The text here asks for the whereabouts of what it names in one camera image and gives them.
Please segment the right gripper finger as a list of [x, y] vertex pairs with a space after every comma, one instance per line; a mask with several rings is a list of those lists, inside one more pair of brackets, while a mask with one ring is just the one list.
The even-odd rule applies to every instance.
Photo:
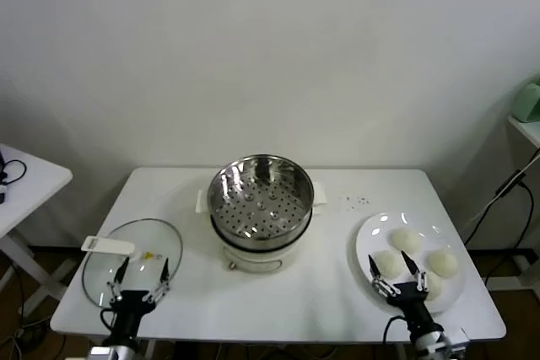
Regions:
[[420, 271], [416, 262], [404, 251], [401, 251], [402, 258], [404, 259], [405, 265], [408, 268], [409, 272], [413, 276], [416, 282], [416, 288], [420, 292], [428, 292], [428, 284], [426, 279], [426, 274], [424, 271]]
[[383, 298], [395, 298], [398, 296], [398, 288], [389, 284], [381, 275], [374, 258], [368, 255], [370, 263], [370, 274], [372, 276], [371, 286]]

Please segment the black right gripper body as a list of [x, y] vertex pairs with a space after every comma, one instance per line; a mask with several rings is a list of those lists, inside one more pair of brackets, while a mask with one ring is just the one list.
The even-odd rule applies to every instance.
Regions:
[[386, 302], [402, 311], [410, 333], [429, 333], [435, 330], [435, 322], [425, 306], [427, 293], [419, 291], [415, 282], [395, 284], [400, 291], [391, 295]]

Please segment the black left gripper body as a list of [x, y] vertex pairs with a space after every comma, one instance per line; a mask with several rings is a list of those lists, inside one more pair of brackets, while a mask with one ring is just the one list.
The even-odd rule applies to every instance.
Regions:
[[144, 290], [123, 290], [113, 298], [108, 312], [113, 313], [110, 327], [111, 335], [122, 338], [135, 338], [143, 317], [154, 311], [154, 302], [146, 299]]

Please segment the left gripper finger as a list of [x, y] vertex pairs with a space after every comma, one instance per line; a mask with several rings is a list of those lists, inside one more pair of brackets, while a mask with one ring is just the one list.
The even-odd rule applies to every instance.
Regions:
[[106, 284], [109, 288], [109, 291], [111, 293], [111, 299], [110, 304], [113, 304], [115, 302], [119, 302], [122, 300], [122, 292], [121, 292], [121, 286], [123, 278], [126, 274], [127, 267], [129, 265], [129, 258], [126, 257], [122, 264], [118, 267], [116, 270], [116, 273], [111, 281], [108, 281]]
[[159, 276], [159, 282], [156, 287], [148, 292], [143, 301], [147, 303], [159, 303], [165, 295], [170, 291], [170, 272], [169, 259], [165, 260], [162, 271]]

